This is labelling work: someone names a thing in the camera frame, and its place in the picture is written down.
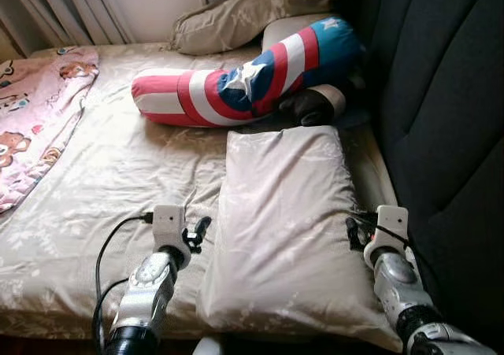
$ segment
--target mattress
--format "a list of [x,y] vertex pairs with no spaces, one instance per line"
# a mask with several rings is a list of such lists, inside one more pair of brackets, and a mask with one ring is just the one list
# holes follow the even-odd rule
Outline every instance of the mattress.
[[[170,52],[163,44],[97,49],[100,74],[67,149],[25,201],[0,216],[0,334],[90,338],[95,260],[115,224],[159,204],[186,204],[190,229],[202,216],[217,216],[227,130],[175,128],[146,120],[133,103],[131,81],[145,68],[232,68],[255,58],[260,47],[205,57]],[[239,131],[284,125],[270,117]],[[369,127],[344,131],[342,140],[363,208],[393,204],[387,170]],[[195,301],[212,255],[215,227],[207,231],[202,253],[179,273],[167,307],[167,338],[197,338],[209,331],[195,313]],[[102,285],[129,276],[153,245],[151,226],[124,226],[103,257]],[[117,287],[106,299],[109,322],[123,291]]]

